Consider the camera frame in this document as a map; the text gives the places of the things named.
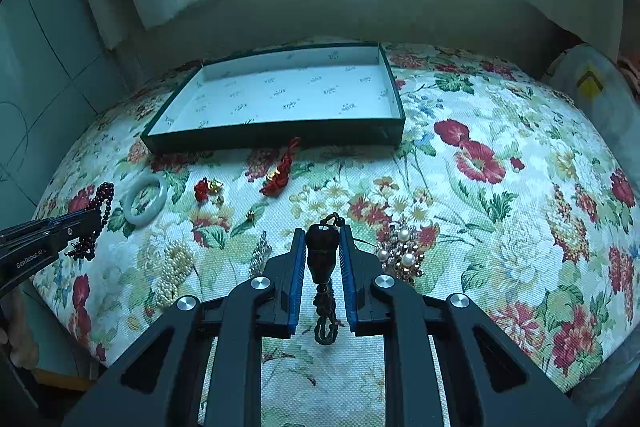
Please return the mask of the person's hand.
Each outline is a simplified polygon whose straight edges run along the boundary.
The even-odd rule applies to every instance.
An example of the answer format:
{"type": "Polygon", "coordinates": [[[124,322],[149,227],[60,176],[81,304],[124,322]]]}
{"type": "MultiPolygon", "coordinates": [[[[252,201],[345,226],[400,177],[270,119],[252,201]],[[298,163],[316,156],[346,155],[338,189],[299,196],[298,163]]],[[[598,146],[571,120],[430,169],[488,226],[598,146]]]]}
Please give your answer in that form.
{"type": "Polygon", "coordinates": [[[39,346],[28,324],[27,309],[18,288],[6,303],[11,303],[12,317],[8,329],[1,329],[1,344],[8,346],[9,358],[19,369],[34,369],[39,362],[39,346]]]}

